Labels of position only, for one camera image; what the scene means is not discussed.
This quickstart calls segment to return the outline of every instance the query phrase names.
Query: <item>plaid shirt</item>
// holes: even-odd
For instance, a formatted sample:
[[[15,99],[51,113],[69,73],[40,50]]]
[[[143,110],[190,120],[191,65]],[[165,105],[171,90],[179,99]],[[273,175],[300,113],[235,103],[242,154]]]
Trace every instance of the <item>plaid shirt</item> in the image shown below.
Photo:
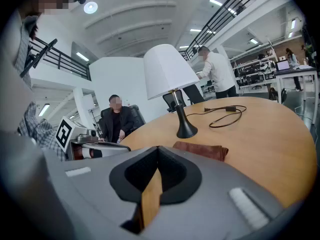
[[[24,70],[26,59],[28,56],[29,47],[29,33],[32,27],[37,23],[37,16],[28,16],[24,21],[21,29],[21,43],[19,47],[18,57],[14,67],[19,74]],[[31,78],[29,73],[25,74],[23,81],[31,89]],[[19,124],[19,132],[21,135],[29,136],[34,138],[36,143],[42,149],[54,150],[56,155],[61,161],[66,160],[66,155],[58,145],[55,135],[56,131],[52,125],[46,120],[42,119],[38,122],[36,118],[36,104],[31,102],[26,112],[24,113],[23,119]]]

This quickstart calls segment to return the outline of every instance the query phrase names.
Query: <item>recessed light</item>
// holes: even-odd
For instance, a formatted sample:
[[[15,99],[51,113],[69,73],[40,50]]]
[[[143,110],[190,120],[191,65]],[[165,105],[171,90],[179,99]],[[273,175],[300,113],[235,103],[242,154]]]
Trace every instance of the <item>recessed light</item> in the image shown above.
[[[254,40],[253,38],[250,40],[251,43],[254,43],[255,45],[258,43],[256,40]]]
[[[218,6],[222,6],[222,3],[220,3],[220,2],[218,2],[216,0],[210,0],[210,2],[214,3],[214,4],[218,5]]]
[[[293,30],[295,28],[296,25],[296,20],[294,19],[291,23],[291,29]]]
[[[98,5],[96,2],[87,2],[84,5],[83,10],[86,14],[93,14],[98,10]]]
[[[39,113],[39,117],[42,117],[44,115],[44,113],[46,112],[46,110],[50,107],[50,104],[44,104],[43,108],[41,109],[40,113]]]
[[[89,61],[89,59],[87,57],[83,56],[80,52],[77,52],[76,55],[78,55],[81,59],[83,59],[86,62]]]

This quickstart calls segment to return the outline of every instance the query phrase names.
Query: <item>wooden round table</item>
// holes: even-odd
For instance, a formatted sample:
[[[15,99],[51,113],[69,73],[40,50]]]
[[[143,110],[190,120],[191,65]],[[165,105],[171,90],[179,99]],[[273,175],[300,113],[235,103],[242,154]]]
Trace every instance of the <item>wooden round table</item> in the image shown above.
[[[316,149],[308,128],[289,108],[264,98],[231,97],[194,104],[184,111],[188,115],[202,113],[204,108],[231,105],[247,107],[241,119],[232,125],[209,127],[209,123],[227,114],[225,110],[190,115],[187,118],[198,128],[198,133],[191,138],[180,139],[176,135],[178,116],[168,113],[143,125],[121,144],[132,150],[152,146],[172,147],[177,141],[221,145],[229,149],[225,163],[265,187],[285,208],[304,199],[316,178]],[[238,116],[228,116],[219,124],[232,122]]]

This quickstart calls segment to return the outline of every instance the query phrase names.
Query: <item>brown cloth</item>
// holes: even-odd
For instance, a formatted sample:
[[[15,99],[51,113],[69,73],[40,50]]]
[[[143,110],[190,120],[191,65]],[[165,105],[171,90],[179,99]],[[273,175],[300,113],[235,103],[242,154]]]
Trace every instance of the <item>brown cloth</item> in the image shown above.
[[[182,141],[177,141],[173,147],[178,150],[187,151],[194,153],[206,158],[212,158],[219,161],[225,161],[226,155],[229,152],[229,149],[222,146],[208,146],[200,144],[192,144]]]

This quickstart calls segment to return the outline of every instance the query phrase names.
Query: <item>black jacket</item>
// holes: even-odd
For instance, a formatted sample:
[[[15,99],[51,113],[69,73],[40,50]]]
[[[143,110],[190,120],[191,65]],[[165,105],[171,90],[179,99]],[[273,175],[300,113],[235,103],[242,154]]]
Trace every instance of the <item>black jacket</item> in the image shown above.
[[[111,142],[114,133],[114,122],[112,119],[112,108],[109,107],[101,111],[102,118],[102,138],[106,138],[106,141]],[[124,131],[125,136],[131,133],[131,129],[134,127],[134,117],[131,113],[131,109],[128,106],[123,106],[120,112],[120,126]]]

